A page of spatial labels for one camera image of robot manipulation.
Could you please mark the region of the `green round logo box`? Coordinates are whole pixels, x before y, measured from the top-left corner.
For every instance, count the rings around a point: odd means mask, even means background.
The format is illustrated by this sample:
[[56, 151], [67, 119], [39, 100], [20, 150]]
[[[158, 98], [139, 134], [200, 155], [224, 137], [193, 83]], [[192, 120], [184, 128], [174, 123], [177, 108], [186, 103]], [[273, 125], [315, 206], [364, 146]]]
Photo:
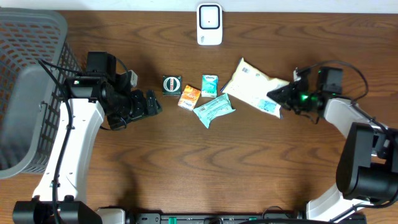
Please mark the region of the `green round logo box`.
[[180, 96], [182, 94], [182, 77], [164, 75], [162, 94], [164, 96]]

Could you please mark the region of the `orange tissue pack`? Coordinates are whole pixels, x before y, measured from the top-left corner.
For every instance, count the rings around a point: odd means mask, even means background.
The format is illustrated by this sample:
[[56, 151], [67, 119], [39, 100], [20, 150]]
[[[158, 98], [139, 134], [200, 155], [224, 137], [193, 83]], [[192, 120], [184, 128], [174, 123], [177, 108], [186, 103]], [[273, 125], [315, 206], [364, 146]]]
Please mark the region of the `orange tissue pack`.
[[178, 106], [183, 109], [193, 111], [200, 95], [201, 91], [199, 89], [187, 85], [181, 94], [181, 97], [178, 101]]

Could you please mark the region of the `yellow snack bag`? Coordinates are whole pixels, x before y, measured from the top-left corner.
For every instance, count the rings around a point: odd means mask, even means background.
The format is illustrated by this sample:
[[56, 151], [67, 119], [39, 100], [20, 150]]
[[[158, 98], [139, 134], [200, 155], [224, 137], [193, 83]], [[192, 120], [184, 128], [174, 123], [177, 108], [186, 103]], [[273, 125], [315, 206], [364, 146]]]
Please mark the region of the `yellow snack bag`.
[[288, 81], [267, 76], [241, 58], [230, 81], [221, 92], [281, 119], [281, 105], [270, 99], [267, 94], [288, 84]]

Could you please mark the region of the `teal tissue pack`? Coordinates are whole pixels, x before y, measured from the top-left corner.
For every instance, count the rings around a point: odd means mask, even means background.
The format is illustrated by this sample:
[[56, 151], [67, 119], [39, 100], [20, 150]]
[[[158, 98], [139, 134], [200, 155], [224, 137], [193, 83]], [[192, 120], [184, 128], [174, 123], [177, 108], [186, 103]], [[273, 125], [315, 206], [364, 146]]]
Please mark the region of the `teal tissue pack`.
[[216, 98], [218, 95], [217, 86], [217, 75], [202, 75], [201, 96]]

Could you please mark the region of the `teal wet wipe packet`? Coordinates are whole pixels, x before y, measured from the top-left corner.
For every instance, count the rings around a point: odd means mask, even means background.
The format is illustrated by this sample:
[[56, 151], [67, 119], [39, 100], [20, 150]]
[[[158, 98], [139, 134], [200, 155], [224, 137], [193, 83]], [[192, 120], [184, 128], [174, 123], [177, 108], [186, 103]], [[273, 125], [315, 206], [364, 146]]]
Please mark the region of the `teal wet wipe packet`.
[[215, 118], [230, 114], [234, 111], [235, 109], [233, 109], [231, 106], [231, 102], [227, 93], [193, 110], [193, 112], [198, 116], [199, 120], [207, 129], [210, 127], [210, 123]]

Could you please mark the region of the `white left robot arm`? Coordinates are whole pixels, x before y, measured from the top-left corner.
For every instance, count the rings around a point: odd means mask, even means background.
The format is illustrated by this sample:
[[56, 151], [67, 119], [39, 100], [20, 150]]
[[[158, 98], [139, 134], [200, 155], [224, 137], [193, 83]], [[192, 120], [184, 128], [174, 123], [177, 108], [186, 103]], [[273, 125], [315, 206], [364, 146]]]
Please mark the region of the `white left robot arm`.
[[32, 199], [16, 202], [14, 223], [134, 223], [122, 207], [92, 210], [86, 205], [86, 176], [103, 121], [121, 131], [131, 122], [162, 111], [152, 90], [137, 90], [132, 70], [116, 72], [121, 60], [107, 52], [89, 52], [86, 70], [59, 85], [60, 122], [44, 175]]

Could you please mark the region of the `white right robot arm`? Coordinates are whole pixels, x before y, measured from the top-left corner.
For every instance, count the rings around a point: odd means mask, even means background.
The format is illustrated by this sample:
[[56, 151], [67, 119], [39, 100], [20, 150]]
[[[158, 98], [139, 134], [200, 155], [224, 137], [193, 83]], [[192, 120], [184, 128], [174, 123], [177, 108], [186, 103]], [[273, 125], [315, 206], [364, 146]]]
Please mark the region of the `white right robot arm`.
[[356, 100], [342, 94], [342, 69], [320, 67], [313, 92], [308, 90], [310, 71], [296, 69], [292, 83], [267, 93], [297, 115], [316, 113], [346, 139], [335, 184], [306, 204], [304, 219], [338, 223], [362, 208], [397, 203], [397, 130], [378, 122]]

